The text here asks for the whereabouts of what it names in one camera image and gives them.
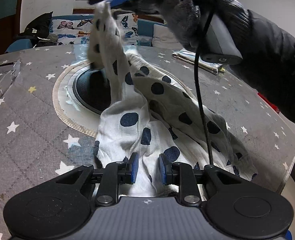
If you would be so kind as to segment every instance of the red object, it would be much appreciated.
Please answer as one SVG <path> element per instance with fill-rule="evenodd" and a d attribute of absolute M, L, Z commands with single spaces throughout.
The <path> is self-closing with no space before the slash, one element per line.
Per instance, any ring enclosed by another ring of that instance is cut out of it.
<path fill-rule="evenodd" d="M 267 104 L 268 104 L 269 106 L 271 106 L 271 107 L 273 108 L 274 111 L 276 111 L 277 113 L 280 113 L 279 108 L 278 108 L 276 105 L 270 103 L 270 102 L 264 97 L 264 95 L 262 95 L 260 92 L 258 93 L 258 95 L 259 95 L 259 97 L 262 98 L 265 102 L 267 102 Z"/>

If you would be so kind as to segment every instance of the person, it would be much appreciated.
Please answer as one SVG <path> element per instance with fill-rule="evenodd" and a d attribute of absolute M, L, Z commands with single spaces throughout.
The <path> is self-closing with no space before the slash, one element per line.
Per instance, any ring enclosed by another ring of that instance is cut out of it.
<path fill-rule="evenodd" d="M 195 52 L 200 8 L 214 0 L 139 0 L 140 12 L 159 11 L 183 47 Z M 217 0 L 216 13 L 227 26 L 243 61 L 230 66 L 295 123 L 295 38 L 236 0 Z"/>

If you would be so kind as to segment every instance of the blue sofa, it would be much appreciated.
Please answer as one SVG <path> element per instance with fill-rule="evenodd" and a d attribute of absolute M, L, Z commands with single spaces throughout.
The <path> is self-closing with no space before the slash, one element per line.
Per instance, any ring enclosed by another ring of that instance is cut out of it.
<path fill-rule="evenodd" d="M 71 14 L 71 15 L 61 15 L 61 16 L 53 16 L 52 20 L 62 19 L 62 20 L 83 20 L 93 18 L 93 14 Z M 153 25 L 158 24 L 165 26 L 162 23 L 153 22 L 149 20 L 138 19 L 137 20 L 137 33 L 141 37 L 153 37 Z M 144 39 L 139 43 L 141 46 L 151 46 L 151 42 L 144 41 Z M 5 53 L 19 51 L 22 49 L 31 49 L 32 43 L 29 39 L 20 39 L 14 41 L 6 50 Z"/>

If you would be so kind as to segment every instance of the star print tablecloth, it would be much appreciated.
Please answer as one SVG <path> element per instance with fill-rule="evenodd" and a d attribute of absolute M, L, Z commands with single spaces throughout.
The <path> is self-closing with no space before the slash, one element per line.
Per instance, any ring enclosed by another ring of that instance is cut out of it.
<path fill-rule="evenodd" d="M 168 49 L 136 48 L 146 61 L 171 72 L 195 94 L 192 65 L 174 59 Z M 74 167 L 94 164 L 94 138 L 65 125 L 52 103 L 57 77 L 85 60 L 86 50 L 86 45 L 65 45 L 0 55 L 0 64 L 21 61 L 20 76 L 0 98 L 0 239 L 9 237 L 2 216 L 9 198 Z M 199 69 L 199 82 L 203 104 L 225 118 L 228 130 L 249 151 L 258 170 L 253 182 L 282 191 L 295 156 L 294 133 L 232 74 L 215 76 Z"/>

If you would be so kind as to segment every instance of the polka dot cloth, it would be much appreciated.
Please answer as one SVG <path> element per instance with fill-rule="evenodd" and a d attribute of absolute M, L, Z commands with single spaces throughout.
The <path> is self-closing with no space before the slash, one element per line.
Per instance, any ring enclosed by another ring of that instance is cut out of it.
<path fill-rule="evenodd" d="M 176 79 L 144 61 L 136 51 L 123 51 L 109 3 L 96 5 L 88 57 L 94 68 L 103 64 L 110 81 L 111 105 L 101 114 L 94 156 L 105 167 L 139 155 L 136 183 L 121 185 L 120 194 L 155 197 L 177 191 L 160 180 L 158 158 L 184 162 L 194 169 L 208 164 L 198 104 Z M 226 129 L 222 116 L 203 106 L 214 163 L 244 179 L 257 171 L 244 146 Z"/>

